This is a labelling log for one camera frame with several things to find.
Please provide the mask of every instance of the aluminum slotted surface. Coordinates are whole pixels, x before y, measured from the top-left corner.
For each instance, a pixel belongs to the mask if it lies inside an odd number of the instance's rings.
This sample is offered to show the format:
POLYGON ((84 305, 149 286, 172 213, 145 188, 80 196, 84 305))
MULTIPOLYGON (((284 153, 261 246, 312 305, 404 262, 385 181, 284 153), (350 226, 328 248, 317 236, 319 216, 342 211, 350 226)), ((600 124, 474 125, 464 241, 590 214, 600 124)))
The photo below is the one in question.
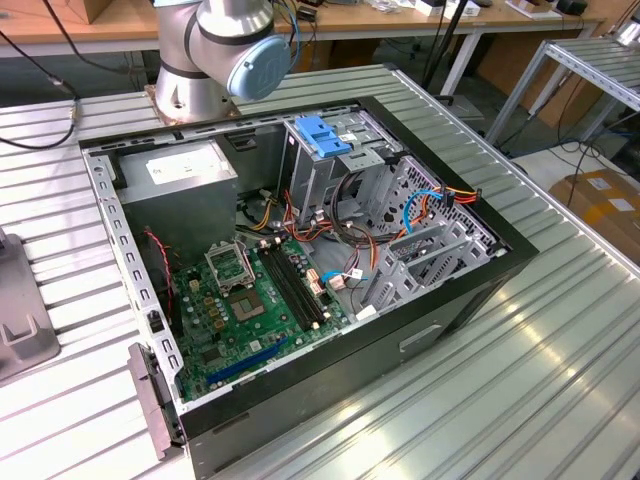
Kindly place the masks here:
POLYGON ((611 38, 554 40, 546 54, 634 110, 640 110, 640 51, 611 38))
MULTIPOLYGON (((261 112, 362 95, 483 188, 541 253, 468 327, 219 477, 630 479, 640 284, 615 252, 384 67, 293 75, 265 101, 238 103, 261 112)), ((159 126, 149 105, 88 100, 80 135, 159 126)), ((0 136, 44 143, 66 114, 64 103, 5 109, 0 136)), ((0 155, 0 224, 25 241, 63 345, 0 388, 0 476, 193 478, 188 460, 155 459, 126 371, 137 331, 77 146, 0 155)))

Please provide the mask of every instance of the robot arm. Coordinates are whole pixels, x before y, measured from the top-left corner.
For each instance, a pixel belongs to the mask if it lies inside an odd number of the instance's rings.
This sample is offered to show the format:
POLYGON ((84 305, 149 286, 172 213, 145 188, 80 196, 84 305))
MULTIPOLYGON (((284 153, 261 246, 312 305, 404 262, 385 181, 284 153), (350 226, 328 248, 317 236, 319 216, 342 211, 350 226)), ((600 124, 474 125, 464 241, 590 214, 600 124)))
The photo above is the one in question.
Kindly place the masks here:
POLYGON ((289 70, 289 46, 273 35, 267 0, 174 3, 180 4, 156 8, 162 61, 156 104, 170 119, 222 117, 229 95, 264 98, 289 70))

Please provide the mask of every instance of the blue drive bay latch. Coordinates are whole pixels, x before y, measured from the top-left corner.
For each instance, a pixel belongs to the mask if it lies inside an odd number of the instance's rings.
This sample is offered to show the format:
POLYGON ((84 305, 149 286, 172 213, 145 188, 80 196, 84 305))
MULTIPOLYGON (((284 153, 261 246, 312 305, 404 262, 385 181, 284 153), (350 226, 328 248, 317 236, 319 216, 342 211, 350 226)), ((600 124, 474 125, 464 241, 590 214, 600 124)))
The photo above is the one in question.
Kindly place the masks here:
POLYGON ((316 147, 322 158, 342 155, 352 150, 351 145, 340 140, 333 128, 317 115, 296 118, 296 126, 304 139, 316 147))

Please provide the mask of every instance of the open computer tower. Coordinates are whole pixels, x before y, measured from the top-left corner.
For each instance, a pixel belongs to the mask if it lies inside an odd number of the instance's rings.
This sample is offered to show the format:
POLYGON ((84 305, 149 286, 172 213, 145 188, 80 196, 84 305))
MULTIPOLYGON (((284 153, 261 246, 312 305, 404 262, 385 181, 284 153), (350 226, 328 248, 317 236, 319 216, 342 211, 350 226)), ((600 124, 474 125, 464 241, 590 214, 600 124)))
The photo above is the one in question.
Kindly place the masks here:
POLYGON ((537 254, 373 98, 81 150, 156 452, 198 479, 463 327, 537 254))

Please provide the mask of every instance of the black ram slot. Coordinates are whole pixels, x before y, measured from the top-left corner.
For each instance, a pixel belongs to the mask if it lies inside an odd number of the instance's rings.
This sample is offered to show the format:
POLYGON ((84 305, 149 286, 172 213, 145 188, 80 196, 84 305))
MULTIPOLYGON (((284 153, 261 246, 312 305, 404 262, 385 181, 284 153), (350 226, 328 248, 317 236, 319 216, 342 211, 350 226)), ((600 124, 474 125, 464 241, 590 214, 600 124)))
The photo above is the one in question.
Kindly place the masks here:
POLYGON ((314 322, 324 323, 322 310, 298 276, 289 259, 279 249, 258 252, 258 257, 282 298, 291 309, 302 330, 310 330, 314 322))

